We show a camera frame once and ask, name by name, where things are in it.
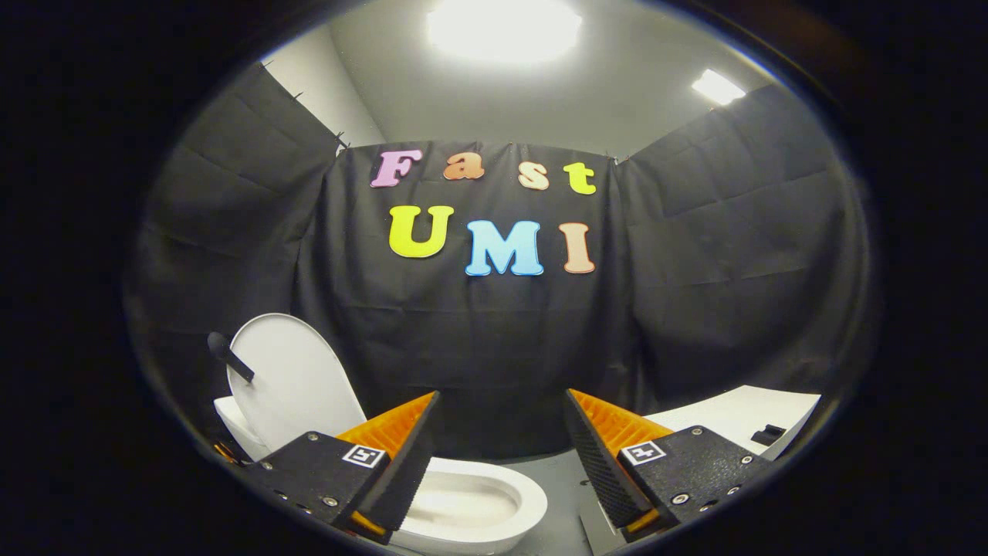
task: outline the colorful foam letter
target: colorful foam letter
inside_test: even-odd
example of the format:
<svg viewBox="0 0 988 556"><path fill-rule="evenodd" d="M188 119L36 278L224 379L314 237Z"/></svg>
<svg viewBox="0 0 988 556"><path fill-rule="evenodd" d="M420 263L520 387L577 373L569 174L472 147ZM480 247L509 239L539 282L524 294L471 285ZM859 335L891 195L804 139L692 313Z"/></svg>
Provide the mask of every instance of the colorful foam letter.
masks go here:
<svg viewBox="0 0 988 556"><path fill-rule="evenodd" d="M415 217L422 212L422 209L409 205L399 205L391 209L391 233L387 237L387 242L391 245L391 250L403 257L425 258L431 257L443 249L446 244L446 228L453 213L453 207L429 207L429 214L433 216L433 230L426 241L415 241L412 239L412 225L415 224Z"/></svg>
<svg viewBox="0 0 988 556"><path fill-rule="evenodd" d="M594 171L583 162L573 162L562 169L569 174L569 186L573 191L581 195L593 195L597 191L597 186L587 183L587 178L593 177Z"/></svg>
<svg viewBox="0 0 988 556"><path fill-rule="evenodd" d="M394 187L398 185L395 173L404 177L412 169L412 160L421 160L421 150L389 150L380 154L380 169L377 177L370 183L371 187Z"/></svg>
<svg viewBox="0 0 988 556"><path fill-rule="evenodd" d="M498 274L508 270L512 256L515 264L511 272L518 276L537 276L542 273L542 265L538 264L538 250L535 247L535 233L538 232L538 222L520 221L511 228L508 238L504 239L489 220L477 220L466 225L473 232L473 254L466 273L470 276L487 276L491 267L487 264L487 255Z"/></svg>
<svg viewBox="0 0 988 556"><path fill-rule="evenodd" d="M585 224L567 222L559 225L559 231L566 236L566 254L569 260L563 265L563 270L570 274L586 274L593 272L596 265L587 254L587 231Z"/></svg>
<svg viewBox="0 0 988 556"><path fill-rule="evenodd" d="M476 152L460 152L447 159L443 177L446 179L477 179L484 175L480 167L480 155Z"/></svg>
<svg viewBox="0 0 988 556"><path fill-rule="evenodd" d="M522 162L518 165L518 181L529 189L545 189L549 178L545 177L545 166L537 162Z"/></svg>

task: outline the black object on counter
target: black object on counter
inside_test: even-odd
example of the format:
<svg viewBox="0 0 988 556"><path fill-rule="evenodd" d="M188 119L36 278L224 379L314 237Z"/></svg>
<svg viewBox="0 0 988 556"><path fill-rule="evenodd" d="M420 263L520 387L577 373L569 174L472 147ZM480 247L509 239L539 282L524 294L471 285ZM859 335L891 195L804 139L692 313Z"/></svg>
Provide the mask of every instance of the black object on counter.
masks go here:
<svg viewBox="0 0 988 556"><path fill-rule="evenodd" d="M781 426L766 424L765 430L759 430L752 435L751 439L764 446L771 446L776 443L776 440L782 438L783 434L785 434L785 429Z"/></svg>

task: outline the ceiling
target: ceiling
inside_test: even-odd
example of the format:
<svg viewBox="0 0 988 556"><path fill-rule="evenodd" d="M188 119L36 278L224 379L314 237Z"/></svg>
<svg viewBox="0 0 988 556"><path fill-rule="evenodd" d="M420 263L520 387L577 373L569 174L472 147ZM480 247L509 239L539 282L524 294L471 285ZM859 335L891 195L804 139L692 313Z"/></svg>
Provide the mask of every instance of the ceiling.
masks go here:
<svg viewBox="0 0 988 556"><path fill-rule="evenodd" d="M705 69L745 91L771 82L668 13L627 0L561 1L583 22L576 46L548 62L494 64L438 50L426 14L439 0L376 0L330 30L387 141L517 141L624 159L715 106L691 88Z"/></svg>

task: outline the pink letter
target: pink letter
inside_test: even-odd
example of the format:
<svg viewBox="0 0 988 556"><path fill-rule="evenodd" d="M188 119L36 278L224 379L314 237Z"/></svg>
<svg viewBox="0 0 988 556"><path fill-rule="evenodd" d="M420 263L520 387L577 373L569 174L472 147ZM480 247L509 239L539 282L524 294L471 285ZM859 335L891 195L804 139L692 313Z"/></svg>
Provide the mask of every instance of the pink letter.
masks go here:
<svg viewBox="0 0 988 556"><path fill-rule="evenodd" d="M421 150L390 150L380 154L380 169L377 178L370 183L371 187L394 187L398 185L395 172L405 176L412 169L412 160L421 160Z"/></svg>

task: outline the white wall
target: white wall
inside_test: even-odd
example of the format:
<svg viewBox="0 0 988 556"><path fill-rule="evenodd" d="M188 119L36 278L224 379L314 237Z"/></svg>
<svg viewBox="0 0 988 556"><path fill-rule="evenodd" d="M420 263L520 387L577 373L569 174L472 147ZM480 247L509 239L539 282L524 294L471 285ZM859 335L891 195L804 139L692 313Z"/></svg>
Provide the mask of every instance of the white wall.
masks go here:
<svg viewBox="0 0 988 556"><path fill-rule="evenodd" d="M268 54L262 63L298 102L350 146L384 141L357 94L329 35L329 26L312 31Z"/></svg>

